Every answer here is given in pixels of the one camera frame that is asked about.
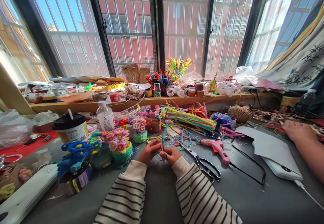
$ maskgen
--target person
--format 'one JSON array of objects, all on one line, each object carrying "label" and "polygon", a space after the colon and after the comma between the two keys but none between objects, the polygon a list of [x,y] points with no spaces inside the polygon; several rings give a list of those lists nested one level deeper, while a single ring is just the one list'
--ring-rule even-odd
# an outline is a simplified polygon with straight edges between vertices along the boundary
[{"label": "person", "polygon": [[324,145],[308,125],[286,120],[282,128],[295,143],[298,151],[314,175],[324,184]]},{"label": "person", "polygon": [[144,211],[147,166],[159,152],[177,176],[176,191],[184,223],[242,223],[236,212],[215,192],[195,163],[189,164],[177,148],[165,148],[159,139],[150,142],[137,161],[132,160],[111,187],[93,223],[138,224]]}]

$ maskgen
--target scissors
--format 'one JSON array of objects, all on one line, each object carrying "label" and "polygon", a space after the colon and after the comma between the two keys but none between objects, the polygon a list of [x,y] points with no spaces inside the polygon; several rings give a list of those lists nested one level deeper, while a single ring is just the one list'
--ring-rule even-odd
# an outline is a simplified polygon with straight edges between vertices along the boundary
[{"label": "scissors", "polygon": [[[210,161],[204,159],[204,158],[200,158],[197,153],[195,153],[193,150],[191,149],[188,149],[187,147],[185,147],[183,145],[183,143],[180,143],[179,142],[179,145],[181,145],[187,152],[189,152],[193,158],[195,159],[195,162],[198,166],[198,168],[203,172],[205,173],[208,178],[209,178],[209,181],[211,183],[213,183],[216,179],[216,181],[220,181],[220,178],[222,177],[222,174],[220,173],[220,171],[218,170],[217,167],[215,167]],[[215,171],[218,173],[219,176],[217,176],[216,174],[214,174],[203,162],[205,163],[208,163],[210,166],[213,167],[213,169],[215,169]]]}]

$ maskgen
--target striped shirt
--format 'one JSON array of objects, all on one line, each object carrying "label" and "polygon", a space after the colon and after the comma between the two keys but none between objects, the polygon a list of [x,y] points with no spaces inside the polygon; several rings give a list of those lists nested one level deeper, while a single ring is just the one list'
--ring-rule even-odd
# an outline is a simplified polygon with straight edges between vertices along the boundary
[{"label": "striped shirt", "polygon": [[[93,223],[138,224],[141,222],[147,165],[132,160],[111,187]],[[241,224],[242,220],[215,192],[196,164],[183,157],[172,166],[178,180],[176,191],[185,224]]]}]

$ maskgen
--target gray tabletop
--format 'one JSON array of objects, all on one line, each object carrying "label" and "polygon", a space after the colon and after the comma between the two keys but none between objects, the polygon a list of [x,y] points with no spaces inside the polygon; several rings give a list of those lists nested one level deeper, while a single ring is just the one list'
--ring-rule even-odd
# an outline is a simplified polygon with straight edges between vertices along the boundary
[{"label": "gray tabletop", "polygon": [[[288,143],[291,153],[304,177],[303,184],[308,192],[324,206],[324,188],[316,179],[297,148],[291,141],[273,134],[263,128],[258,130],[273,135]],[[323,223],[322,211],[302,189],[288,180],[276,177],[260,156],[254,155],[251,138],[234,144],[250,155],[266,171],[265,185],[261,186],[238,170],[222,164],[221,157],[214,154],[212,148],[192,143],[192,149],[202,158],[212,162],[222,174],[220,182],[214,182],[215,190],[238,213],[244,223]],[[63,152],[59,150],[61,142],[56,139],[46,145],[54,160],[60,160]],[[139,156],[145,143],[137,145]],[[231,161],[256,179],[261,181],[262,170],[247,157],[235,150],[231,145],[224,144],[224,150]],[[186,152],[181,154],[189,162],[193,158]],[[124,172],[107,167],[95,170],[88,186],[80,193],[66,197],[61,195],[55,184],[23,220],[23,224],[90,224],[95,219],[101,204],[108,194],[117,176]],[[167,162],[155,156],[147,168],[146,195],[141,223],[183,223],[180,204],[175,190],[176,176]]]}]

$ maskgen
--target pink glue gun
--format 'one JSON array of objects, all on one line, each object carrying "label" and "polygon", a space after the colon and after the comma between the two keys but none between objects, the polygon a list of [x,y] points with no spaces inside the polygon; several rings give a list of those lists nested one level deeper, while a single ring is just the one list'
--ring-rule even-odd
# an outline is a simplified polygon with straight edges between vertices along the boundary
[{"label": "pink glue gun", "polygon": [[226,165],[230,164],[230,162],[231,162],[230,158],[224,152],[224,150],[223,150],[224,143],[221,140],[202,139],[202,140],[200,140],[200,143],[205,146],[212,147],[214,150],[214,153],[219,152],[224,164],[226,164]]}]

